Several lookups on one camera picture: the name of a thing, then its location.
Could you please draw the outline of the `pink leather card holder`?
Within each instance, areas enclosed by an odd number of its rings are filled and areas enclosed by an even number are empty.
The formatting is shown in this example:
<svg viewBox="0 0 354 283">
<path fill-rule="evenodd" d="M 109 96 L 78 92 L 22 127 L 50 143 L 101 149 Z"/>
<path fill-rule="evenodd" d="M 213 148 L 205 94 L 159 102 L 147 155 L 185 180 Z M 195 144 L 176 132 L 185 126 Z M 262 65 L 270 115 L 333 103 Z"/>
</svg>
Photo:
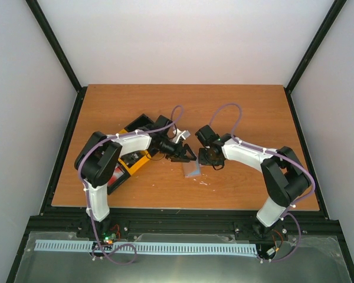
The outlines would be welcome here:
<svg viewBox="0 0 354 283">
<path fill-rule="evenodd" d="M 198 177 L 201 175 L 201 166 L 197 160 L 194 162 L 190 161 L 189 163 L 182 163 L 182 170 L 183 175 L 186 178 Z"/>
</svg>

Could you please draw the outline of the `three-compartment card bin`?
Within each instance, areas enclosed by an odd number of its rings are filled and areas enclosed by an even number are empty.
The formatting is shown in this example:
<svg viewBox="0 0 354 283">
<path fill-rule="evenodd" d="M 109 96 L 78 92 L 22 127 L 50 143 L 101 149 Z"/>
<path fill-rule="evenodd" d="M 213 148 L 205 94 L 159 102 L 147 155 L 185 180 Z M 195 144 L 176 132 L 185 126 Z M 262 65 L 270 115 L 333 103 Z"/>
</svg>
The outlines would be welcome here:
<svg viewBox="0 0 354 283">
<path fill-rule="evenodd" d="M 141 114 L 126 127 L 120 130 L 120 133 L 127 133 L 134 131 L 139 127 L 153 124 L 153 120 L 147 115 Z M 134 175 L 142 166 L 151 160 L 159 151 L 157 149 L 148 149 L 136 151 L 122 155 L 118 161 L 116 168 L 113 172 L 112 178 L 107 184 L 107 194 L 113 193 L 120 185 L 127 181 L 132 175 Z"/>
</svg>

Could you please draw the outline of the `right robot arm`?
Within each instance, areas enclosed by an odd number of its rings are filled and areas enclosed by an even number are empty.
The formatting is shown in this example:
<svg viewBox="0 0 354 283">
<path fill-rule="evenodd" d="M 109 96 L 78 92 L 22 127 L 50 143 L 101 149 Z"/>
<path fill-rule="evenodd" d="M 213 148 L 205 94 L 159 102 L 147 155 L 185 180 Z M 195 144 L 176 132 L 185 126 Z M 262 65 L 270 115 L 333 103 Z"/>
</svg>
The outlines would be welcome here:
<svg viewBox="0 0 354 283">
<path fill-rule="evenodd" d="M 209 125 L 200 128 L 195 136 L 202 144 L 198 155 L 199 164 L 221 170 L 225 161 L 229 160 L 262 173 L 268 198 L 256 217 L 265 228 L 283 218 L 308 188 L 312 192 L 315 190 L 312 175 L 289 147 L 268 149 L 230 134 L 219 136 Z"/>
</svg>

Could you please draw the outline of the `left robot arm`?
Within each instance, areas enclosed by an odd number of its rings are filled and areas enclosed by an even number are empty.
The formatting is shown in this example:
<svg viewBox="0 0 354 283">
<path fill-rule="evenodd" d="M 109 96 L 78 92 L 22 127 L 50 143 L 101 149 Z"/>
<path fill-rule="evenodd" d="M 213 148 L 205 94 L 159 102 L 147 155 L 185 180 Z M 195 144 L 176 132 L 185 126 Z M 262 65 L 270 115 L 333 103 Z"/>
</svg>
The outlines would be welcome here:
<svg viewBox="0 0 354 283">
<path fill-rule="evenodd" d="M 119 159 L 134 152 L 156 150 L 172 162 L 196 161 L 196 155 L 183 141 L 189 137 L 187 131 L 175 129 L 174 138 L 168 131 L 175 125 L 171 119 L 160 115 L 155 122 L 135 124 L 132 131 L 105 135 L 94 132 L 74 162 L 78 177 L 84 186 L 87 199 L 87 214 L 92 218 L 90 230 L 98 237 L 110 233 L 111 223 L 105 219 L 110 212 L 107 187 Z"/>
</svg>

